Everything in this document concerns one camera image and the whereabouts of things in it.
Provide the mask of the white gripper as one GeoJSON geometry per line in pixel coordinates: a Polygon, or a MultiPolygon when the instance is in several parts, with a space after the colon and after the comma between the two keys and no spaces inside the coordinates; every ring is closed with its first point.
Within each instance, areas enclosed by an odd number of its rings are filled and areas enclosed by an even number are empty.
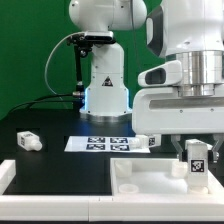
{"type": "MultiPolygon", "coordinates": [[[[224,143],[224,87],[216,87],[215,95],[181,98],[174,87],[145,88],[133,102],[132,129],[136,134],[214,134],[208,145],[208,161],[216,163],[224,143]]],[[[187,152],[180,145],[181,136],[172,135],[171,142],[180,162],[187,152]]]]}

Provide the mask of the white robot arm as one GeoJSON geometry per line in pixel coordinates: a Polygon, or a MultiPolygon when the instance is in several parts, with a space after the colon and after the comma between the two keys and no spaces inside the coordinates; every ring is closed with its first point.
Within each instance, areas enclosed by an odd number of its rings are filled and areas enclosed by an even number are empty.
{"type": "Polygon", "coordinates": [[[224,136],[224,0],[71,0],[90,54],[84,117],[130,116],[142,140],[224,136]]]}

